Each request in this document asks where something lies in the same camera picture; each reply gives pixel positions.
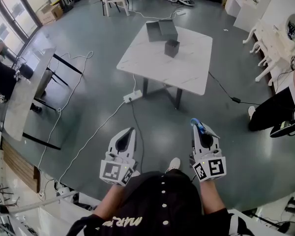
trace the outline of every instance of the gray floor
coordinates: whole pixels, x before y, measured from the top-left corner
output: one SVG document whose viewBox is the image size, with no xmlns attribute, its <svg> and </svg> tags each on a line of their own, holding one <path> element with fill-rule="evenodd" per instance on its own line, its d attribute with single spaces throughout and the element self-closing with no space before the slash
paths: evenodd
<svg viewBox="0 0 295 236">
<path fill-rule="evenodd" d="M 257 67 L 258 56 L 249 54 L 253 43 L 242 44 L 248 33 L 233 27 L 235 19 L 228 16 L 220 4 L 194 1 L 196 6 L 184 7 L 186 15 L 177 16 L 174 22 L 213 38 L 211 73 L 232 96 L 255 103 L 268 99 L 271 94 L 266 80 L 254 82 L 262 70 Z M 79 148 L 115 111 L 134 85 L 132 75 L 116 70 L 116 65 L 146 20 L 134 13 L 126 17 L 124 11 L 118 13 L 114 7 L 110 18 L 103 17 L 101 3 L 95 2 L 79 2 L 59 21 L 43 27 L 37 37 L 49 37 L 57 46 L 59 55 L 65 52 L 72 56 L 86 55 L 88 51 L 94 51 L 51 138 L 51 142 L 62 149 L 47 149 L 41 164 L 41 169 L 55 178 L 62 175 Z M 130 8 L 154 17 L 168 17 L 175 9 L 164 0 L 133 0 Z M 80 70 L 83 68 L 83 58 L 71 62 Z M 52 68 L 56 66 L 57 62 L 53 62 Z M 59 66 L 57 74 L 70 84 L 70 88 L 52 82 L 45 99 L 62 107 L 79 75 L 63 65 Z M 142 88 L 139 77 L 137 87 Z M 158 87 L 160 85 L 155 83 L 149 89 Z M 144 172 L 165 171 L 171 159 L 179 157 L 182 170 L 193 176 L 188 165 L 191 152 L 189 122 L 195 117 L 221 137 L 220 146 L 227 158 L 227 175 L 216 182 L 227 207 L 253 208 L 295 191 L 295 136 L 272 139 L 270 130 L 249 132 L 249 105 L 232 102 L 210 76 L 204 96 L 183 92 L 179 111 L 164 94 L 140 99 L 134 107 L 145 143 Z M 30 113 L 26 132 L 47 140 L 57 117 L 57 113 L 46 108 L 40 115 Z M 104 158 L 109 140 L 130 126 L 136 127 L 131 106 L 124 105 L 89 142 L 62 181 L 101 199 L 109 185 L 98 178 L 100 160 Z M 27 160 L 38 165 L 43 146 L 29 140 L 16 142 L 7 135 L 5 137 Z M 140 160 L 141 153 L 142 143 L 138 136 L 137 160 Z"/>
</svg>

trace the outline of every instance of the dark gray cube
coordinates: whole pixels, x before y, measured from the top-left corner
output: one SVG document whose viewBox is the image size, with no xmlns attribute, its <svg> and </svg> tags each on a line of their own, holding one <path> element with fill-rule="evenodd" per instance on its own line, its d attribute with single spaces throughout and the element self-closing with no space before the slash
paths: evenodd
<svg viewBox="0 0 295 236">
<path fill-rule="evenodd" d="M 174 58 L 179 50 L 180 42 L 170 39 L 165 43 L 165 54 Z"/>
<path fill-rule="evenodd" d="M 147 34 L 149 42 L 177 40 L 178 38 L 178 33 L 172 20 L 147 23 Z"/>
</svg>

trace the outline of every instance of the power strip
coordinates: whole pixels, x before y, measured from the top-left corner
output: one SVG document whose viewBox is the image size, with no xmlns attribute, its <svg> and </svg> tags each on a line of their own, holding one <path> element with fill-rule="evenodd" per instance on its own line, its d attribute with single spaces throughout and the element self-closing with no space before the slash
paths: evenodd
<svg viewBox="0 0 295 236">
<path fill-rule="evenodd" d="M 177 14 L 178 16 L 182 16 L 182 15 L 186 14 L 186 12 L 184 12 L 183 10 L 178 10 L 178 11 L 176 12 L 176 14 Z"/>
<path fill-rule="evenodd" d="M 142 92 L 141 90 L 137 90 L 133 93 L 130 93 L 130 94 L 127 94 L 126 96 L 123 97 L 123 100 L 125 101 L 125 103 L 129 103 L 130 102 L 130 98 L 131 98 L 131 101 L 134 101 L 134 100 L 137 100 L 139 98 L 142 97 Z"/>
</svg>

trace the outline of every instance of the desk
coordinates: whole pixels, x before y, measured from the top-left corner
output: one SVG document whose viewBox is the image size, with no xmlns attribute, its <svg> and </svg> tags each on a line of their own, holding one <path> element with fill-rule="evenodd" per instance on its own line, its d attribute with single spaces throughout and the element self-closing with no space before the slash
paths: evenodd
<svg viewBox="0 0 295 236">
<path fill-rule="evenodd" d="M 78 69 L 64 61 L 55 54 L 55 48 L 45 49 L 43 51 L 28 51 L 22 54 L 22 57 L 27 61 L 27 64 L 33 69 L 33 76 L 27 80 L 22 77 L 15 85 L 4 119 L 4 129 L 15 140 L 20 141 L 22 136 L 40 143 L 42 145 L 58 149 L 52 144 L 41 141 L 33 136 L 24 133 L 25 123 L 30 111 L 30 106 L 34 100 L 39 83 L 43 77 L 45 70 L 52 57 L 67 65 L 77 73 L 82 74 Z"/>
<path fill-rule="evenodd" d="M 144 24 L 117 69 L 143 76 L 143 97 L 147 94 L 149 79 L 166 87 L 177 87 L 174 105 L 178 109 L 183 89 L 199 95 L 205 93 L 212 38 L 181 27 L 176 27 L 176 30 L 180 47 L 175 58 L 164 54 L 165 41 L 149 42 Z"/>
</svg>

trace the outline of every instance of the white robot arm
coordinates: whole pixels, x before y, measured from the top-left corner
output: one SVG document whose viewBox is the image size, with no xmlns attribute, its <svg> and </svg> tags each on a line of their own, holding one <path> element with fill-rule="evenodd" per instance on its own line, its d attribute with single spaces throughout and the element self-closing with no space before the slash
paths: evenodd
<svg viewBox="0 0 295 236">
<path fill-rule="evenodd" d="M 190 164 L 195 170 L 199 181 L 217 179 L 226 175 L 226 160 L 219 148 L 219 137 L 197 119 L 191 119 L 193 130 Z"/>
<path fill-rule="evenodd" d="M 109 143 L 105 160 L 101 161 L 100 179 L 125 186 L 135 171 L 136 130 L 127 128 L 116 134 Z"/>
</svg>

